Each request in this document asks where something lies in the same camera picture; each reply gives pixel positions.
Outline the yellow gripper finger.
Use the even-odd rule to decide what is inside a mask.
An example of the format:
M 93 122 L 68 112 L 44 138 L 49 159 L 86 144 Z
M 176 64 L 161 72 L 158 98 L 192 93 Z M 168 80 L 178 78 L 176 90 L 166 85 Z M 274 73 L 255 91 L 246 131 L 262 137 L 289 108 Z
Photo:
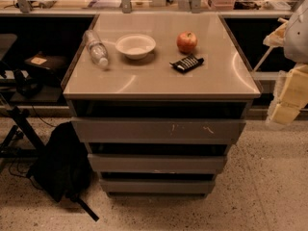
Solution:
M 269 120 L 271 122 L 288 125 L 299 115 L 300 110 L 294 107 L 284 106 L 283 104 L 271 104 L 269 106 Z
M 308 65 L 297 64 L 287 73 L 279 101 L 304 108 L 308 104 Z

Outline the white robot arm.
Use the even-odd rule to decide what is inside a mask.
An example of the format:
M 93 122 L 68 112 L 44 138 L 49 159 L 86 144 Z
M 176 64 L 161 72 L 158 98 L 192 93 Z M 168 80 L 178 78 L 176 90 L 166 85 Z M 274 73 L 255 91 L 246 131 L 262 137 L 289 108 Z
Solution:
M 275 129 L 291 124 L 308 104 L 308 0 L 290 17 L 284 32 L 284 56 L 295 62 L 280 71 L 269 104 L 267 123 Z

